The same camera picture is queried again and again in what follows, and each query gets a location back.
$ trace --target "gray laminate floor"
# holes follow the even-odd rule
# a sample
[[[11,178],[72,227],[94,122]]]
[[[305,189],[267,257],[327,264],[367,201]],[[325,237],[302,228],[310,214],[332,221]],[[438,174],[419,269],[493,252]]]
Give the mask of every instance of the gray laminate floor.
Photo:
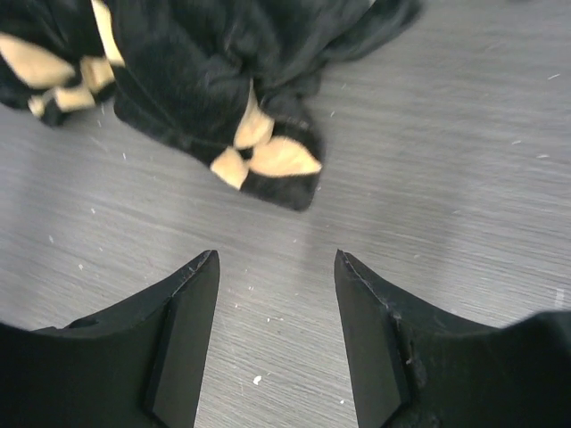
[[[433,0],[330,70],[304,214],[234,193],[110,106],[57,131],[0,110],[0,317],[62,326],[216,249],[196,426],[356,428],[337,248],[491,325],[571,308],[570,21],[568,0]]]

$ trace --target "black plush fabric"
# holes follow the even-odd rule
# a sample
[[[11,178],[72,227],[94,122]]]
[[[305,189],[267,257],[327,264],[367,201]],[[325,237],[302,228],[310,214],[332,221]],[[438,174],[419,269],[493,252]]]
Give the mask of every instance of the black plush fabric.
[[[194,156],[243,193],[305,210],[324,146],[303,99],[318,92],[328,63],[371,53],[421,9],[420,0],[371,3],[0,0],[0,102],[60,126],[114,95],[116,115],[131,127]],[[14,60],[11,37],[43,47],[75,73],[52,78],[56,86],[31,86],[22,76],[42,64]],[[112,79],[94,78],[104,68],[94,59],[108,61]]]

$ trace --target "wood grain texture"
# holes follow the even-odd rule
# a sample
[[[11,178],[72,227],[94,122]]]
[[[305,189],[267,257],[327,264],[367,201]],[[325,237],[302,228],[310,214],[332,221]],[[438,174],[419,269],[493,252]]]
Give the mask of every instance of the wood grain texture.
[[[490,325],[571,309],[570,21],[568,0],[434,0],[330,70],[304,214],[232,192],[110,107],[58,131],[2,109],[0,317],[62,326],[217,249],[196,426],[356,427],[337,248]]]

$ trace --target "costume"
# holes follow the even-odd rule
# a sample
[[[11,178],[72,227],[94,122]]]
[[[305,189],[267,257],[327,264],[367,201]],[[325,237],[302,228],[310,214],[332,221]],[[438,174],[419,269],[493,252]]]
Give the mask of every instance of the costume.
[[[303,98],[419,1],[0,0],[0,102],[60,126],[114,96],[120,120],[228,185],[305,210],[324,147]]]

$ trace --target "tan fabric patch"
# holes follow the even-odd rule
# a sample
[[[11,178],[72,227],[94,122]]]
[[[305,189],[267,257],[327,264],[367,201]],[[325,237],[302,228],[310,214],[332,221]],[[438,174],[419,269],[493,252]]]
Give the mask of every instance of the tan fabric patch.
[[[0,33],[0,54],[18,79],[34,89],[63,85],[75,75],[62,58],[9,34]]]
[[[211,164],[211,171],[238,190],[248,175],[240,153],[229,147]]]
[[[41,96],[32,96],[28,100],[28,108],[34,116],[41,118],[44,116],[44,112],[46,112],[46,103],[44,103]]]
[[[95,21],[97,22],[97,29],[99,29],[99,37],[103,43],[105,56],[112,65],[125,67],[123,56],[119,52],[119,48],[115,44],[113,37],[112,19],[109,8],[101,0],[91,0],[93,12],[95,14]]]
[[[58,87],[54,91],[54,99],[61,111],[77,111],[95,106],[95,99],[87,86],[72,88]]]
[[[273,129],[274,120],[260,109],[253,85],[251,85],[246,111],[234,138],[234,147],[247,149],[257,144],[267,143]]]
[[[284,136],[275,136],[269,143],[255,146],[248,165],[253,172],[266,177],[316,174],[322,168],[302,144]]]
[[[105,58],[86,56],[81,59],[79,67],[83,81],[94,94],[115,81],[111,64]]]

